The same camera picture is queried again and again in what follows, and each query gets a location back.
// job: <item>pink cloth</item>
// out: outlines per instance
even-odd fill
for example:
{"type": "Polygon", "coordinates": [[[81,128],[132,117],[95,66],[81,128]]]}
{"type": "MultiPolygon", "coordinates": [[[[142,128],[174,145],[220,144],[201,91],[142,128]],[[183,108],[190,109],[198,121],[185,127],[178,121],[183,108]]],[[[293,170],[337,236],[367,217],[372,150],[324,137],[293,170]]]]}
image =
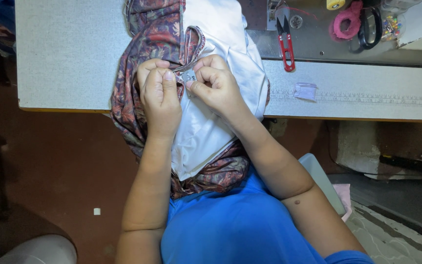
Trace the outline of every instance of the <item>pink cloth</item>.
{"type": "Polygon", "coordinates": [[[335,18],[333,23],[333,32],[340,39],[352,39],[360,28],[360,10],[362,9],[362,1],[354,1],[346,10],[341,11],[335,18]],[[345,31],[341,31],[341,22],[351,21],[349,27],[345,31]]]}
{"type": "Polygon", "coordinates": [[[345,215],[341,217],[343,222],[346,222],[348,217],[353,212],[353,209],[351,209],[351,195],[349,194],[349,186],[350,184],[333,184],[333,188],[335,189],[336,194],[338,195],[341,203],[343,204],[343,207],[346,210],[345,215]]]}

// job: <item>blue shirt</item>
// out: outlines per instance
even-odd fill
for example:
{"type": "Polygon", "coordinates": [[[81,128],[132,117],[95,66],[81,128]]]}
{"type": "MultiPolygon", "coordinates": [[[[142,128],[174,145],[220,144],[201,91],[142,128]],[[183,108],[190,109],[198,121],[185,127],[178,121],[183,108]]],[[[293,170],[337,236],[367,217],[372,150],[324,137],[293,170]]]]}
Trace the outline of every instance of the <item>blue shirt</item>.
{"type": "Polygon", "coordinates": [[[165,264],[374,264],[352,250],[322,258],[253,166],[226,194],[205,191],[171,200],[161,256],[165,264]]]}

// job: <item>brown floor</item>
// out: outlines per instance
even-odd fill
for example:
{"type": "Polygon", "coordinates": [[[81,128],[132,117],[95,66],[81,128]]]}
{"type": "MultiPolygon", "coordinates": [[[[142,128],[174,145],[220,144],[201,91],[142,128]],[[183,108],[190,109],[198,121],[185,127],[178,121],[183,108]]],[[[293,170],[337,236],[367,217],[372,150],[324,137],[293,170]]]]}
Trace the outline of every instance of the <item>brown floor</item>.
{"type": "MultiPolygon", "coordinates": [[[[296,158],[312,150],[333,169],[322,124],[290,119],[278,141],[296,158]]],[[[75,244],[79,264],[113,263],[137,164],[111,120],[22,111],[16,88],[0,86],[0,136],[7,142],[1,149],[11,208],[0,225],[0,255],[29,238],[59,233],[75,244]],[[94,208],[101,208],[100,216],[94,208]]]]}

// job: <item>floral fabric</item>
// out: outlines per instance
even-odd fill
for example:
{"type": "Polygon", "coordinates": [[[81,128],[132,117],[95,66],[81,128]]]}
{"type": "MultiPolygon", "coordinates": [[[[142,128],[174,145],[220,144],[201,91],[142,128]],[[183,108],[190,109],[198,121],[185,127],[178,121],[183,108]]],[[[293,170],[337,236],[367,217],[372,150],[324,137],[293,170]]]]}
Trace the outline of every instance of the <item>floral fabric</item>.
{"type": "MultiPolygon", "coordinates": [[[[194,63],[205,38],[198,27],[183,32],[185,0],[133,0],[127,5],[132,41],[120,59],[111,97],[110,116],[131,151],[140,158],[146,142],[147,120],[136,80],[138,65],[152,58],[169,61],[171,69],[194,63]]],[[[182,98],[184,83],[177,84],[182,98]]],[[[179,181],[172,172],[171,197],[177,199],[202,190],[226,192],[238,186],[247,174],[249,158],[240,141],[235,141],[209,162],[195,177],[179,181]]]]}

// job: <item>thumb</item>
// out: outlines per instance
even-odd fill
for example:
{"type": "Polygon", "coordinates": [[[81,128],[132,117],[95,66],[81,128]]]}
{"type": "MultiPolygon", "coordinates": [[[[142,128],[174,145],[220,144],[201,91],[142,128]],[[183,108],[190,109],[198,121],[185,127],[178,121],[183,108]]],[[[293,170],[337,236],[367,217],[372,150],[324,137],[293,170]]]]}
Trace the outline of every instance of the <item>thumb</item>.
{"type": "Polygon", "coordinates": [[[178,100],[175,74],[169,69],[166,70],[162,79],[162,89],[164,90],[164,100],[169,100],[170,98],[178,100]]]}
{"type": "Polygon", "coordinates": [[[185,85],[191,94],[196,95],[202,101],[207,102],[209,93],[211,92],[210,87],[199,81],[187,81],[185,85]]]}

